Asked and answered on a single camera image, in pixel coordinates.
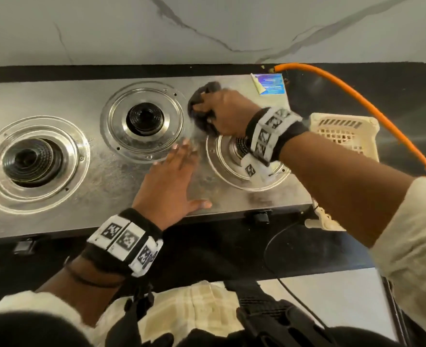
stainless steel stove top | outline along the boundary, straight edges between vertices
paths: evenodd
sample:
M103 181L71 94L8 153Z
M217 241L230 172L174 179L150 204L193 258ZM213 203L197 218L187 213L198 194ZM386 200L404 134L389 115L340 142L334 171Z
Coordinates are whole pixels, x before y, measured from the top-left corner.
M201 160L189 194L213 203L191 219L310 204L285 166L275 162L274 178L253 186L239 168L245 141L193 125L187 100L213 80L263 107L288 107L286 95L260 96L250 75L0 84L0 238L100 226L185 137Z

white marble backsplash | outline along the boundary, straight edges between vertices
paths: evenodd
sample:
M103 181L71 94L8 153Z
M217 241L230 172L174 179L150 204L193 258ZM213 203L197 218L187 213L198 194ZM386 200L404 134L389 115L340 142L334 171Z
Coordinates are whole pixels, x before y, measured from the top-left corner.
M0 0L0 66L426 62L426 0Z

white plastic basket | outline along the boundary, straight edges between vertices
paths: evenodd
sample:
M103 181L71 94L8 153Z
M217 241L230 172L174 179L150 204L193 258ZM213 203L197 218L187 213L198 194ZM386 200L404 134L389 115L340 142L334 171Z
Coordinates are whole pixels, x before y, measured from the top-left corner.
M313 113L310 116L309 130L332 140L348 149L370 157L377 162L379 154L375 136L380 129L377 119L368 116L346 116L342 114ZM306 227L319 227L324 230L345 231L313 199L314 211L319 220L307 219Z

wrist band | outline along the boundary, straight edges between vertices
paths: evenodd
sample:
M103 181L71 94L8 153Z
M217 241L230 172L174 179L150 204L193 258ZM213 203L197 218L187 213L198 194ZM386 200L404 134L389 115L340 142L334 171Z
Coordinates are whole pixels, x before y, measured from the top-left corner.
M107 285L96 284L92 281L86 280L85 278L81 277L81 275L79 275L72 268L70 268L69 264L64 265L63 268L68 272L68 274L71 275L73 280L75 280L75 281L77 281L77 282L79 282L83 285L99 287L101 289L116 289L117 287L120 287L121 285L123 285L123 281L118 282L118 283L114 283L114 284L107 284Z
M253 156L269 166L279 159L285 143L308 131L298 114L280 107L268 107L258 111L246 128Z
M129 208L104 222L89 237L81 255L103 272L140 277L161 249L161 237L155 224Z

orange gas hose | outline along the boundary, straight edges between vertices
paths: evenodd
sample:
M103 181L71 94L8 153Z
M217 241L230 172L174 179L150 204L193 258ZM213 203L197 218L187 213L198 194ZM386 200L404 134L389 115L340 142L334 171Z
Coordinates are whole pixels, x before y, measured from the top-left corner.
M415 147L415 145L409 140L406 135L404 135L401 130L399 130L396 125L394 125L382 112L378 110L377 107L375 107L373 104L371 104L366 98L364 98L360 93L358 93L355 89L350 87L348 84L346 84L343 80L337 78L335 75L330 74L329 72L326 72L323 69L320 69L318 67L311 66L309 64L303 64L303 63L284 63L279 64L272 68L270 72L281 72L287 69L300 69L304 71L314 72L319 74L321 77L324 77L328 80L330 80L332 83L337 84L339 87L341 87L344 91L349 93L351 96L353 96L356 100L359 101L360 104L362 104L364 107L367 108L367 110L375 117L377 120L390 131L390 133L393 134L395 138L397 138L399 141L401 141L406 147L411 151L415 157L419 159L421 163L424 164L426 169L426 157L423 155L420 150Z

